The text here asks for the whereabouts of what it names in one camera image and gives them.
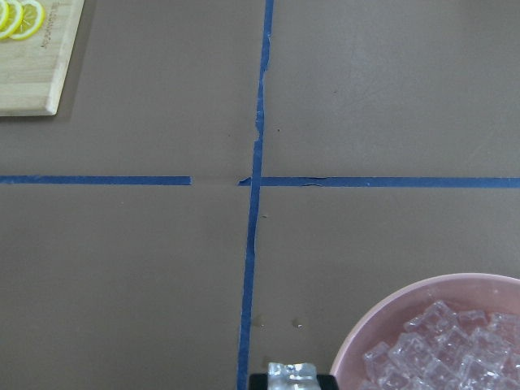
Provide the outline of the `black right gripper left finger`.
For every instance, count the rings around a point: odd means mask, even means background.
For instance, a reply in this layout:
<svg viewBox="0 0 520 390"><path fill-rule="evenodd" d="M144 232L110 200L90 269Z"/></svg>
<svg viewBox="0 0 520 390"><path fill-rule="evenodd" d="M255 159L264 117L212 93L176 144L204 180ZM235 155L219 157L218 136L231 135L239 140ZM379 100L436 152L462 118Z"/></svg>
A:
<svg viewBox="0 0 520 390"><path fill-rule="evenodd" d="M268 374L254 373L249 376L248 390L267 390Z"/></svg>

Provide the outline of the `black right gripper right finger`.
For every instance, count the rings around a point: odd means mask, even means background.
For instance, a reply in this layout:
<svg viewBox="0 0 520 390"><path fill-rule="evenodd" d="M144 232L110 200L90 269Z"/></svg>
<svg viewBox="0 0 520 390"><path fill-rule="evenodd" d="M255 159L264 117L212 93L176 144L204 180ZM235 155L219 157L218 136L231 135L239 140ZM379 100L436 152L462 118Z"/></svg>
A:
<svg viewBox="0 0 520 390"><path fill-rule="evenodd" d="M338 390L338 383L334 375L317 375L318 385L321 390Z"/></svg>

